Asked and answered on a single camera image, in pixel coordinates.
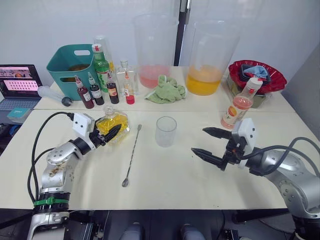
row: blue cloth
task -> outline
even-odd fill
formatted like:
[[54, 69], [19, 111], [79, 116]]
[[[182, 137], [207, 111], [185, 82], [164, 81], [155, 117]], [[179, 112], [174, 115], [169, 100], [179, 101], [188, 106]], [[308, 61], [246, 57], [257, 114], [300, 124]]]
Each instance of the blue cloth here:
[[244, 73], [254, 74], [257, 78], [266, 78], [268, 76], [267, 70], [263, 66], [249, 67], [243, 71]]

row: floor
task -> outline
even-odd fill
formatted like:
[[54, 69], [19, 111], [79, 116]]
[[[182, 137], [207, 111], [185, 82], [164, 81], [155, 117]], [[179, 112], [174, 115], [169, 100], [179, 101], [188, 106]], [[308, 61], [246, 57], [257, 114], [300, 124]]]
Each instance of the floor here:
[[[4, 222], [11, 218], [26, 214], [29, 210], [0, 209], [0, 221]], [[96, 211], [101, 216], [101, 222], [105, 222], [108, 211]], [[281, 217], [272, 219], [273, 228], [259, 220], [248, 221], [245, 224], [232, 222], [232, 210], [224, 210], [224, 229], [238, 230], [240, 237], [251, 240], [289, 240], [290, 234], [274, 228], [292, 231], [293, 222], [290, 216], [285, 220]], [[113, 210], [109, 212], [106, 230], [103, 240], [119, 240], [123, 231], [133, 222], [140, 222], [145, 230], [145, 240], [179, 240], [180, 228], [183, 224], [191, 224], [198, 228], [206, 240], [216, 240], [223, 224], [223, 214], [220, 210]], [[16, 225], [0, 230], [0, 240], [23, 240], [26, 239], [29, 230], [30, 219]]]

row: pink liquid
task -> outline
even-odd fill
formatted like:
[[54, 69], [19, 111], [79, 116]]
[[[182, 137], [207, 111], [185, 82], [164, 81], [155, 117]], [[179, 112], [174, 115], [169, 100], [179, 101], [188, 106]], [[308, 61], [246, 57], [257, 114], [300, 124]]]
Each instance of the pink liquid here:
[[[241, 110], [248, 110], [254, 104], [252, 99], [243, 97], [243, 96], [236, 96], [233, 101], [233, 105]], [[224, 126], [226, 129], [233, 129], [234, 124], [228, 124], [224, 121], [224, 118], [221, 119], [221, 125]]]
[[169, 67], [164, 65], [144, 65], [140, 67], [140, 82], [146, 88], [153, 89], [158, 85], [159, 75], [169, 75]]

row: plastic pitcher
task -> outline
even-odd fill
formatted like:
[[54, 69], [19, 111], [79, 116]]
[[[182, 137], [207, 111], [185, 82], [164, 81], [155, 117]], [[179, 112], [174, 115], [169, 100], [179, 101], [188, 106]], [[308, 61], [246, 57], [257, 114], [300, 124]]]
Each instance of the plastic pitcher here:
[[174, 63], [177, 27], [176, 17], [144, 14], [133, 19], [140, 82], [155, 88], [158, 76], [170, 74]]
[[213, 94], [230, 62], [240, 38], [239, 28], [222, 20], [194, 24], [186, 87], [196, 95]]

